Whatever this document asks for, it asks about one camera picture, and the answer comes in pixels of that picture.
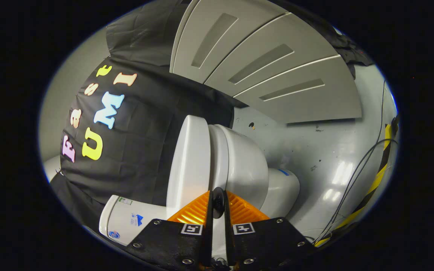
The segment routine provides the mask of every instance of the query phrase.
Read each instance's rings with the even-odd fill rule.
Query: blue letter
[[[95,113],[93,122],[94,123],[101,122],[107,125],[108,129],[112,129],[113,123],[115,122],[115,118],[113,117],[108,118],[108,117],[113,116],[117,113],[117,111],[114,110],[112,106],[114,106],[115,108],[119,108],[120,105],[122,105],[122,101],[124,100],[124,97],[125,96],[123,94],[120,96],[116,96],[116,95],[111,95],[110,93],[108,93],[108,91],[105,92],[103,98],[101,98],[101,102],[103,103],[105,108],[98,110]]]

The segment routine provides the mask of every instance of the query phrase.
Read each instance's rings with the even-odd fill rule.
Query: gray wall
[[[108,55],[105,28],[84,41],[62,64],[51,81],[40,113],[38,127],[40,155],[43,161],[57,156],[61,133],[69,121],[69,105],[74,94]]]

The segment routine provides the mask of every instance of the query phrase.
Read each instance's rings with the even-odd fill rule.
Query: black cloth
[[[107,45],[114,58],[170,67],[174,39],[190,1],[154,0],[134,9],[106,27]],[[220,93],[213,88],[201,88],[208,96]],[[243,108],[248,105],[226,94],[227,103]]]
[[[167,67],[131,62],[107,57],[99,67],[112,70],[98,76],[98,68],[88,77],[71,104],[62,145],[68,136],[76,156],[75,161],[61,154],[63,174],[92,199],[105,204],[112,194],[148,204],[165,206],[167,185],[174,149],[180,128],[187,115],[203,117],[209,124],[229,127],[234,107],[209,87],[184,77],[170,74]],[[113,84],[123,73],[137,77],[131,86]],[[90,96],[87,86],[98,84]],[[94,122],[95,113],[105,106],[102,97],[124,95],[116,109],[112,129]],[[70,123],[71,113],[81,110],[79,126]],[[93,160],[82,155],[86,142],[92,149],[96,142],[86,139],[86,129],[98,134],[103,141],[101,157]]]
[[[170,56],[176,30],[188,1],[157,0],[125,14],[107,27],[107,57],[76,91],[62,131],[75,151],[74,162],[60,153],[62,174],[50,186],[67,210],[80,223],[98,233],[103,207],[112,194],[165,206],[167,185],[176,141],[187,115],[203,117],[209,124],[232,127],[234,107],[245,104],[190,79],[169,73]],[[106,65],[107,75],[96,76]],[[131,86],[113,84],[115,77],[136,73]],[[98,88],[90,96],[90,84]],[[124,94],[116,108],[114,127],[94,122],[98,110],[105,108],[105,92]],[[81,110],[79,125],[70,123],[73,110]],[[86,129],[103,141],[101,157],[82,155]]]
[[[319,34],[321,34],[344,59],[354,79],[356,79],[354,64],[365,66],[374,64],[372,58],[362,48],[360,48],[348,36],[338,34],[333,26],[322,17],[319,17],[302,7],[291,4],[286,0],[269,1],[296,15],[319,32]]]

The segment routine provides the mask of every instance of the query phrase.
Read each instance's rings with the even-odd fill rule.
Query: foam letter
[[[101,140],[101,136],[96,132],[92,132],[90,127],[86,128],[85,139],[93,139],[96,141],[96,148],[90,148],[86,142],[83,142],[83,148],[81,149],[81,154],[83,156],[88,156],[93,160],[100,159],[101,150],[103,149],[103,140]]]
[[[105,76],[108,74],[108,72],[110,72],[112,70],[112,67],[108,67],[107,69],[107,65],[103,65],[103,67],[99,68],[98,71],[96,72],[96,76],[98,77],[98,75],[101,76]]]
[[[73,147],[73,145],[68,141],[68,136],[65,135],[63,137],[63,151],[62,153],[66,156],[68,156],[71,161],[74,163],[75,162],[75,150],[71,149]]]
[[[75,109],[71,113],[71,117],[69,118],[69,123],[71,123],[71,125],[73,125],[74,128],[78,128],[80,118],[81,118],[81,109]]]
[[[133,84],[133,82],[135,82],[136,79],[136,73],[132,74],[132,75],[124,75],[122,73],[119,73],[117,75],[117,77],[115,77],[115,80],[113,81],[113,84],[116,83],[125,83],[128,86],[131,86],[131,84]]]
[[[90,96],[91,94],[93,94],[93,92],[95,92],[96,88],[98,88],[98,84],[89,84],[88,87],[85,89],[85,95]]]
[[[115,108],[119,108],[120,105],[122,105],[122,101],[124,100],[124,97],[125,95],[123,94],[120,96],[116,96],[108,93],[108,91],[105,92],[105,94],[101,98],[101,102],[103,103],[105,108],[98,110],[95,113],[95,116],[93,117],[93,122],[94,123],[101,122],[107,125],[108,129],[112,129],[113,124],[115,122],[115,118],[113,117],[109,118],[109,116],[113,116],[117,113],[117,111],[114,110],[112,106],[115,106]]]

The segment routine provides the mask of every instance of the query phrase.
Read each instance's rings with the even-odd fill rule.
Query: toilet
[[[250,138],[204,118],[188,115],[180,129],[167,188],[167,206],[154,206],[113,195],[100,216],[100,232],[128,245],[154,218],[168,219],[196,197],[220,187],[258,208],[269,218],[286,216],[298,197],[294,173],[268,168]],[[138,226],[123,223],[136,216]],[[214,219],[212,256],[225,257],[224,218]]]

